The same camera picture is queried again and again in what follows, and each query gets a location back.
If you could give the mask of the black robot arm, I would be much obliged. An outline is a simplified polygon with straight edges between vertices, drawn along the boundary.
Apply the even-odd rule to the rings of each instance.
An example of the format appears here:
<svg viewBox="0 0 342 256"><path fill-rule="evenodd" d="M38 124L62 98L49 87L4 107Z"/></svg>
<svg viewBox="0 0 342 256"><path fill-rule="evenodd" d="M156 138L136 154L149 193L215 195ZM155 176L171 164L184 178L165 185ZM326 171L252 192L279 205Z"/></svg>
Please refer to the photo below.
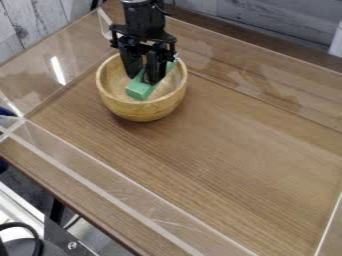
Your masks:
<svg viewBox="0 0 342 256"><path fill-rule="evenodd" d="M155 85L165 76L167 63L176 59L177 39L165 32L164 0L120 0L124 24L110 24L110 47L120 52L125 73Z"/></svg>

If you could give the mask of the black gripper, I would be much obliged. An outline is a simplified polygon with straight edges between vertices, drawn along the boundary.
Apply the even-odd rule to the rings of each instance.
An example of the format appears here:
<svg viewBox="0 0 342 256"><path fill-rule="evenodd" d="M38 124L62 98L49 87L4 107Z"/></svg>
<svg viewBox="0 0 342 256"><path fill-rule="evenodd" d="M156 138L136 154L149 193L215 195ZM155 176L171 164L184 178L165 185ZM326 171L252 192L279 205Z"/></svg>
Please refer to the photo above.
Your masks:
<svg viewBox="0 0 342 256"><path fill-rule="evenodd" d="M145 80L149 85L164 78L167 62L176 58L176 37L165 31L167 16L163 9L125 9L125 23L109 25L110 46L120 52L127 76L135 78L147 56Z"/></svg>

